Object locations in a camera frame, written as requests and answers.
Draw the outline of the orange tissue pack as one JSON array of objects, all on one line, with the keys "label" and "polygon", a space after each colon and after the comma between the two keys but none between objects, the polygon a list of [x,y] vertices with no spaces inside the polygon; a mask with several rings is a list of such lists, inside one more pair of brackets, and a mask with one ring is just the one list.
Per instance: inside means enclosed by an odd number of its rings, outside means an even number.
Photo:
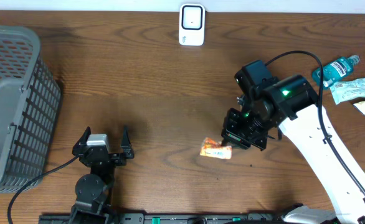
[{"label": "orange tissue pack", "polygon": [[232,157],[232,147],[222,146],[219,142],[211,138],[205,138],[202,142],[199,155],[228,160]]}]

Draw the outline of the teal plastic bottle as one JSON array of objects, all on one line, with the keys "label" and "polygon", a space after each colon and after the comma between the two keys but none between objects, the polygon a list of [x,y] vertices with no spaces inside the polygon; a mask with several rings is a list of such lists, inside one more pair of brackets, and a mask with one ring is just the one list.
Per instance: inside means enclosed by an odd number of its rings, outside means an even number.
[{"label": "teal plastic bottle", "polygon": [[313,80],[324,90],[333,86],[354,72],[354,66],[360,62],[359,55],[352,55],[348,58],[341,57],[323,67],[323,81],[320,78],[320,69],[317,68],[312,74]]}]

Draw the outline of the pale green wipes pack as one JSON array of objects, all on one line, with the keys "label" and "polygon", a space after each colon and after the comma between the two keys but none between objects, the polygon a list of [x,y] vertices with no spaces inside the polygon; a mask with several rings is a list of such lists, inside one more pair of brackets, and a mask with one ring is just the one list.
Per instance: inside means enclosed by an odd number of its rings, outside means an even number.
[{"label": "pale green wipes pack", "polygon": [[330,87],[330,90],[336,105],[356,98],[365,98],[365,78],[336,82]]}]

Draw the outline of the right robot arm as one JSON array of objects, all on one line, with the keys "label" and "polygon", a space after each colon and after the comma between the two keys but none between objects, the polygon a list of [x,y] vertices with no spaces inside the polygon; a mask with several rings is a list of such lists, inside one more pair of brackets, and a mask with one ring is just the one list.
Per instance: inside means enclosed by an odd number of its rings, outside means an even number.
[{"label": "right robot arm", "polygon": [[333,211],[295,205],[278,220],[285,223],[365,223],[365,173],[339,138],[318,95],[301,75],[279,80],[261,60],[243,66],[235,80],[243,94],[241,110],[225,117],[223,144],[264,150],[278,128],[301,152],[328,194]]}]

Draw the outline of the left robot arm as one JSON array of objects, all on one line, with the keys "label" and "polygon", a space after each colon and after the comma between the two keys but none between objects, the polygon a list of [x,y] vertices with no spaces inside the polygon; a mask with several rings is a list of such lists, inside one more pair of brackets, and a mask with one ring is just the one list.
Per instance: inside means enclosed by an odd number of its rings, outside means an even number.
[{"label": "left robot arm", "polygon": [[106,134],[92,134],[88,127],[75,143],[72,154],[90,168],[90,173],[79,178],[75,185],[77,196],[69,223],[119,223],[118,214],[111,208],[112,189],[115,184],[115,169],[125,166],[135,157],[128,137],[128,128],[123,128],[122,151],[109,152]]}]

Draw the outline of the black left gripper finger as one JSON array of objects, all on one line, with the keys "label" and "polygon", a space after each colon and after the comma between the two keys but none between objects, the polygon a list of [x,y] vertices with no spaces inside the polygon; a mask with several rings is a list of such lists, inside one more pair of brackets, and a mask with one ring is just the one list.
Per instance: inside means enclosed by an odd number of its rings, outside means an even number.
[{"label": "black left gripper finger", "polygon": [[75,143],[75,146],[85,146],[87,144],[87,139],[89,138],[90,135],[91,135],[91,129],[89,126],[87,126],[82,136]]},{"label": "black left gripper finger", "polygon": [[123,155],[126,159],[134,159],[135,152],[132,148],[129,136],[128,136],[128,128],[127,126],[123,127],[123,134],[121,139],[121,148],[123,150]]}]

